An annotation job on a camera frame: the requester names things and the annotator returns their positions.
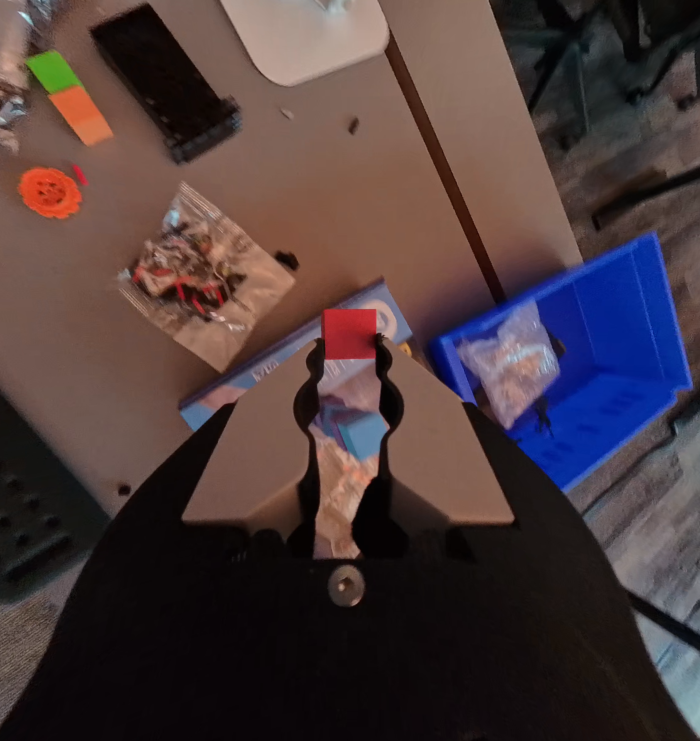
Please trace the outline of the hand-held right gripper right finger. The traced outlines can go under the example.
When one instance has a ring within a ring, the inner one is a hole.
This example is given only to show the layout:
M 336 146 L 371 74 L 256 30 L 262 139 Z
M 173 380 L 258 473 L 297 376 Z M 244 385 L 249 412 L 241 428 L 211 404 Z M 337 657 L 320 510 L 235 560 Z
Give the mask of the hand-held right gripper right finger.
M 382 438 L 368 486 L 368 545 L 421 533 L 510 526 L 515 516 L 460 397 L 385 337 L 376 338 Z

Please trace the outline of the bubble wrap bag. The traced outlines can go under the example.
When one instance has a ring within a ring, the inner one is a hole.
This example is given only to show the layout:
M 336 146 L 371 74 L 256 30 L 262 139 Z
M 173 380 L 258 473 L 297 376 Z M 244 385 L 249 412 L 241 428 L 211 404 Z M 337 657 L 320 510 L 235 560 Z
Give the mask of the bubble wrap bag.
M 559 359 L 532 301 L 510 313 L 494 338 L 462 341 L 457 355 L 478 378 L 505 430 L 512 429 L 560 376 Z

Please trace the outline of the orange plastic gear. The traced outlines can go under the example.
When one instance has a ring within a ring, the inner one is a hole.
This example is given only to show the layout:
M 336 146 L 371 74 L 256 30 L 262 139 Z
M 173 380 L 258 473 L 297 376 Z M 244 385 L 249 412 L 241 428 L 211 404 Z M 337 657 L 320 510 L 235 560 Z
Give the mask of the orange plastic gear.
M 22 203 L 41 217 L 65 219 L 80 211 L 83 195 L 77 182 L 65 173 L 34 167 L 19 179 L 17 192 Z

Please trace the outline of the white book stand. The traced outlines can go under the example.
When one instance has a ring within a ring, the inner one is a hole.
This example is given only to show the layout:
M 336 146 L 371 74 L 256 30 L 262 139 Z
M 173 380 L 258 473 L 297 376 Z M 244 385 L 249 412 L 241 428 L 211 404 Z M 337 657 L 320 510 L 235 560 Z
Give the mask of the white book stand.
M 292 88 L 373 59 L 389 43 L 378 1 L 221 1 L 254 67 Z

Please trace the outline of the silver plastic parts bag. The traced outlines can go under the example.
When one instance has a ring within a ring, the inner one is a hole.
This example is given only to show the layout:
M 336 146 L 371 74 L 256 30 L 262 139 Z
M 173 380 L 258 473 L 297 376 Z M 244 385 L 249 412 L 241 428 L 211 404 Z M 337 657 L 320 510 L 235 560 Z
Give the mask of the silver plastic parts bag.
M 182 181 L 157 235 L 117 286 L 148 322 L 221 373 L 295 274 Z

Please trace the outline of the red foam cube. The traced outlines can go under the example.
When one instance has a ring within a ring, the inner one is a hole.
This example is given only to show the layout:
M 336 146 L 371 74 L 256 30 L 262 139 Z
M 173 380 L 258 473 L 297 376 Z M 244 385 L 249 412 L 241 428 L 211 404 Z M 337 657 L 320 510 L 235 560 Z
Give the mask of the red foam cube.
M 326 361 L 376 358 L 377 310 L 328 309 L 321 315 Z

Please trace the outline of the green foam cube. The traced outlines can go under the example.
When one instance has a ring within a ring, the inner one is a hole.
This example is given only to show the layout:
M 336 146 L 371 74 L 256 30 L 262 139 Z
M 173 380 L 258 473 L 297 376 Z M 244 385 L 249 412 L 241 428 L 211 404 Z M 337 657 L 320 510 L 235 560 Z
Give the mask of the green foam cube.
M 25 63 L 49 96 L 83 87 L 67 60 L 54 49 L 30 56 Z

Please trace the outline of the grey desk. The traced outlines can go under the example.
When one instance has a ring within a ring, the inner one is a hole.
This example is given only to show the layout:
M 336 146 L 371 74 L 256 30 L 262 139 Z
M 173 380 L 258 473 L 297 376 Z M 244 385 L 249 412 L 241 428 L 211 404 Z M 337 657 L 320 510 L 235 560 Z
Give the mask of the grey desk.
M 582 262 L 490 2 L 381 2 L 390 56 L 294 88 L 255 69 L 219 2 L 151 2 L 243 114 L 183 166 L 88 32 L 137 4 L 65 2 L 55 25 L 114 137 L 86 147 L 34 85 L 20 154 L 0 147 L 0 390 L 108 511 L 186 439 L 179 402 L 218 377 L 117 286 L 181 181 L 299 260 L 234 365 L 381 276 L 425 345 Z M 75 180 L 80 211 L 27 208 L 34 167 Z

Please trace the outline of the blue robot kit box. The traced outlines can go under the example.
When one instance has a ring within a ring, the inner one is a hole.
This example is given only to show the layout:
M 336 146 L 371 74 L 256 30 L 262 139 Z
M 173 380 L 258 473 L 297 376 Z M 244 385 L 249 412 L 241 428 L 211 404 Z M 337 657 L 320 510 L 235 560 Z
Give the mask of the blue robot kit box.
M 197 431 L 215 411 L 237 401 L 301 347 L 320 336 L 321 316 L 318 316 L 182 401 L 181 417 L 192 431 Z M 318 394 L 319 412 L 309 428 L 316 441 L 321 486 L 314 556 L 356 559 L 360 549 L 352 537 L 352 520 L 366 487 L 377 475 L 379 454 L 358 461 L 346 450 L 336 422 L 350 411 L 379 412 L 380 381 L 374 362 L 327 361 Z

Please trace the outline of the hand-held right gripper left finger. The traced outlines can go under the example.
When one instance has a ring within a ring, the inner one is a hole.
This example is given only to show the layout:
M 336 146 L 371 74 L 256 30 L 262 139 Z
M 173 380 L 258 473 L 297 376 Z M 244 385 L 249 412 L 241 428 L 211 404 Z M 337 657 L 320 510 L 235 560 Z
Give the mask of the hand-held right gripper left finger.
M 283 538 L 303 522 L 299 484 L 316 464 L 316 444 L 297 408 L 308 387 L 316 413 L 318 345 L 305 345 L 235 403 L 183 512 L 189 525 L 227 525 Z

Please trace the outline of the orange foam cube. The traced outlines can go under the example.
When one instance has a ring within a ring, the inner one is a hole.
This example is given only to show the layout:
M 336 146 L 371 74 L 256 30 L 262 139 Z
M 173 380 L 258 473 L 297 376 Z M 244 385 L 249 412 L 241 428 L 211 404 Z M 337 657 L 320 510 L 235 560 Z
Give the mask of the orange foam cube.
M 104 116 L 82 86 L 75 85 L 60 90 L 49 95 L 49 100 L 87 147 L 114 137 Z

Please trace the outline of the light blue foam cube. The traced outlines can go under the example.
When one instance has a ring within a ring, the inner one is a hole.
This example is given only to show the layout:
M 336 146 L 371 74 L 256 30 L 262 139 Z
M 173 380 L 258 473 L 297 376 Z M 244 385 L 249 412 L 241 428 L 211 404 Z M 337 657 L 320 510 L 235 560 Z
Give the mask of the light blue foam cube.
M 379 412 L 350 411 L 336 422 L 342 442 L 358 461 L 376 457 L 388 425 Z

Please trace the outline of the clear bag of grey beams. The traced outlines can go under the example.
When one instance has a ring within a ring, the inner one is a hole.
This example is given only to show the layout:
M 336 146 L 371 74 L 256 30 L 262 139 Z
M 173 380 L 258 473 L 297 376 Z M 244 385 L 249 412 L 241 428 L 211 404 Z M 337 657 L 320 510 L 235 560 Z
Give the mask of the clear bag of grey beams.
M 12 156 L 20 153 L 18 122 L 26 117 L 25 101 L 29 75 L 25 63 L 25 41 L 0 47 L 0 147 Z

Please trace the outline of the black studded baseplate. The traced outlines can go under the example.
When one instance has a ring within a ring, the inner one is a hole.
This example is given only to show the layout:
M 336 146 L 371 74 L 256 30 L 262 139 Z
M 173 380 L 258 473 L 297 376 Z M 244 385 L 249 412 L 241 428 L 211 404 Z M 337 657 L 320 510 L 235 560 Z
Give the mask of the black studded baseplate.
M 111 520 L 0 393 L 0 604 L 85 560 Z

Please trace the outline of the blue plastic bin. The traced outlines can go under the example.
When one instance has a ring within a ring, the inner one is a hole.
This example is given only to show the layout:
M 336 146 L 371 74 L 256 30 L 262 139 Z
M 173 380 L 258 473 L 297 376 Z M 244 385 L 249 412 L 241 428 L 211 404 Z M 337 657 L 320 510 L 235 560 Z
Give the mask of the blue plastic bin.
M 429 342 L 440 380 L 463 401 L 478 381 L 458 346 L 495 338 L 528 303 L 565 347 L 546 392 L 551 432 L 527 411 L 507 434 L 559 489 L 580 484 L 668 411 L 692 378 L 658 235 L 643 234 Z

